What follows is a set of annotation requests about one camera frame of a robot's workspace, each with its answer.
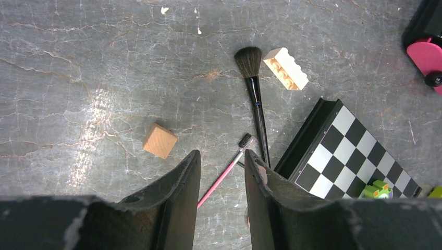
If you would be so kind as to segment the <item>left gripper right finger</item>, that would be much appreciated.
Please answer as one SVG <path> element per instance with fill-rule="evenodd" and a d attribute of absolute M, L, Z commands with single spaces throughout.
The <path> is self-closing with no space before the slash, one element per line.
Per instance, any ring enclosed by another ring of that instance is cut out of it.
<path fill-rule="evenodd" d="M 326 201 L 244 156 L 253 249 L 441 249 L 441 200 Z"/>

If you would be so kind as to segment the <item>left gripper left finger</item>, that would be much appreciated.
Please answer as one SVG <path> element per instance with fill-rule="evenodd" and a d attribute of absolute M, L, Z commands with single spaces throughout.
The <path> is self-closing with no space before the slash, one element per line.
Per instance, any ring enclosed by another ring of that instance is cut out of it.
<path fill-rule="evenodd" d="M 120 202 L 94 195 L 2 196 L 1 249 L 192 249 L 201 154 Z"/>

